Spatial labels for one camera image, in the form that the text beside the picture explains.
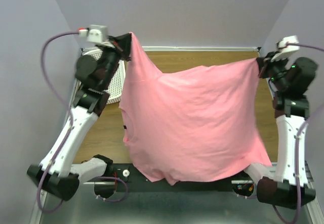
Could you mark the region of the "white perforated plastic basket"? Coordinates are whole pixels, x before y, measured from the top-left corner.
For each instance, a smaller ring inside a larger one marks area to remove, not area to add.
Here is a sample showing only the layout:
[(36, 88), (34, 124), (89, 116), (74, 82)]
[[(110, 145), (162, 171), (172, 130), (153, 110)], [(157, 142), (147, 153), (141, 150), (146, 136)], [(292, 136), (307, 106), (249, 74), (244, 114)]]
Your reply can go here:
[[(82, 48), (81, 55), (89, 55), (92, 56), (95, 60), (99, 60), (102, 51), (96, 47), (91, 48)], [(125, 62), (123, 60), (119, 61), (118, 69), (115, 73), (115, 75), (112, 78), (112, 81), (106, 90), (107, 93), (109, 93), (109, 99), (107, 101), (107, 104), (113, 104), (118, 103), (121, 99), (124, 81), (126, 76), (126, 68), (125, 68)]]

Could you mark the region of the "pink t shirt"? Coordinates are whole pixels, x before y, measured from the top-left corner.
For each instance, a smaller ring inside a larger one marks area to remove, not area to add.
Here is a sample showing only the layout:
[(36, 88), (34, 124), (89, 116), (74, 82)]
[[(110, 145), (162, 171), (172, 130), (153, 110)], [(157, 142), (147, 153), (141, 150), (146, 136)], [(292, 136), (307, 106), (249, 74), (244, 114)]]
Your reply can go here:
[(132, 35), (119, 107), (124, 144), (151, 182), (213, 182), (271, 161), (256, 126), (256, 59), (163, 73)]

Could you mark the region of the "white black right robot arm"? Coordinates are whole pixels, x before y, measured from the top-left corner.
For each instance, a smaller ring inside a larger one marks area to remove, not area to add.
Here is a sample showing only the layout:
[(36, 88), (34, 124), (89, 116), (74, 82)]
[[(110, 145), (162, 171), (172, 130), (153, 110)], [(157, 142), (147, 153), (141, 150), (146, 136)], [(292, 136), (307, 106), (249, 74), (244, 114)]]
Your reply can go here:
[(313, 201), (316, 191), (308, 187), (305, 169), (305, 135), (310, 119), (305, 95), (315, 79), (318, 65), (306, 57), (297, 58), (289, 69), (287, 59), (272, 60), (274, 53), (257, 58), (259, 77), (276, 88), (273, 108), (278, 129), (278, 157), (275, 172), (253, 163), (245, 169), (254, 181), (259, 202), (298, 209)]

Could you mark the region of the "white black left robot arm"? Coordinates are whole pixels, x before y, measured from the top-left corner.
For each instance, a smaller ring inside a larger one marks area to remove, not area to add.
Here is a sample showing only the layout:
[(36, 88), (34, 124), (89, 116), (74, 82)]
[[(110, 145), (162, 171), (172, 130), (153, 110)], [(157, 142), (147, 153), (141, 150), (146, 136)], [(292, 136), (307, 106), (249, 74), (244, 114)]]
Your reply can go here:
[(52, 149), (38, 165), (27, 170), (38, 191), (46, 191), (61, 201), (70, 200), (80, 184), (94, 178), (115, 178), (113, 161), (95, 155), (82, 164), (74, 164), (75, 155), (90, 128), (98, 120), (109, 99), (108, 87), (120, 61), (130, 60), (132, 35), (109, 36), (96, 45), (99, 59), (90, 54), (78, 58), (75, 79), (80, 86), (72, 103), (65, 102), (68, 119)]

